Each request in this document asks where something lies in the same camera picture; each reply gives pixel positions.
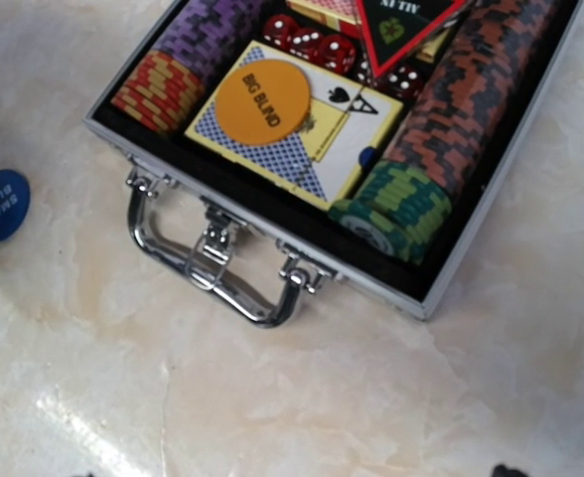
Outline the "orange big blind button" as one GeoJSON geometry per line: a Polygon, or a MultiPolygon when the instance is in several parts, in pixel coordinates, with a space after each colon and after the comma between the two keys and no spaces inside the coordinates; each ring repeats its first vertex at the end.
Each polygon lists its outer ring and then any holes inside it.
{"type": "Polygon", "coordinates": [[[230,139],[267,145],[296,131],[311,101],[309,81],[299,68],[286,61],[260,60],[224,77],[215,97],[216,118],[230,139]]]}

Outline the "red triangular dealer button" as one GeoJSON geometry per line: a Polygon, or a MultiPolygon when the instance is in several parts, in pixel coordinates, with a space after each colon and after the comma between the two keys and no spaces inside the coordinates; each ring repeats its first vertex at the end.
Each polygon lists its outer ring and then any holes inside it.
{"type": "Polygon", "coordinates": [[[474,4],[466,0],[355,1],[371,77],[388,74],[440,30],[454,25],[474,4]]]}

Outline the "aluminium poker case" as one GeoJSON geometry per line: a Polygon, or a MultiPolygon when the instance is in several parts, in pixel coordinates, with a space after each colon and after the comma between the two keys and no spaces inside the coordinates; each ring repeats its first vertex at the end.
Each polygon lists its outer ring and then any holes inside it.
{"type": "Polygon", "coordinates": [[[177,1],[86,116],[148,255],[261,328],[345,279],[430,318],[576,1],[177,1]]]}

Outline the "blue small blind button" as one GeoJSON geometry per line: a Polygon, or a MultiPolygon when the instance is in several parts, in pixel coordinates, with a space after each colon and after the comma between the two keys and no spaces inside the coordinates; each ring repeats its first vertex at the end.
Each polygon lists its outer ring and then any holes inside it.
{"type": "Polygon", "coordinates": [[[25,221],[31,201],[27,178],[12,169],[0,170],[0,241],[11,237],[25,221]]]}

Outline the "red playing card deck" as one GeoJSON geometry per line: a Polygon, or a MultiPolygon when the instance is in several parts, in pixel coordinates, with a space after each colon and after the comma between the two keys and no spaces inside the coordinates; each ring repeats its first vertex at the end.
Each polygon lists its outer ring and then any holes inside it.
{"type": "MultiPolygon", "coordinates": [[[[350,1],[332,0],[290,0],[287,5],[292,10],[352,38],[358,38],[360,31],[350,1]]],[[[426,64],[433,64],[452,37],[452,27],[442,29],[416,48],[413,57],[426,64]]]]}

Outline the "green poker chip stack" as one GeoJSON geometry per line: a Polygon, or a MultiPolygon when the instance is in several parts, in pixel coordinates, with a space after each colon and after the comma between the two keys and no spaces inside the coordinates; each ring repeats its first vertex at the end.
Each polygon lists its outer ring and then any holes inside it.
{"type": "Polygon", "coordinates": [[[328,216],[382,253],[419,264],[452,208],[446,192],[421,170],[380,161],[328,216]]]}

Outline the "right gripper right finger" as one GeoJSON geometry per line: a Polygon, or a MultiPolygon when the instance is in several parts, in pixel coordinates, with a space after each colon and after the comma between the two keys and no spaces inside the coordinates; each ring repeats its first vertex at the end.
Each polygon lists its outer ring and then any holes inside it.
{"type": "Polygon", "coordinates": [[[499,464],[493,469],[493,477],[528,477],[528,474],[505,464],[499,464]]]}

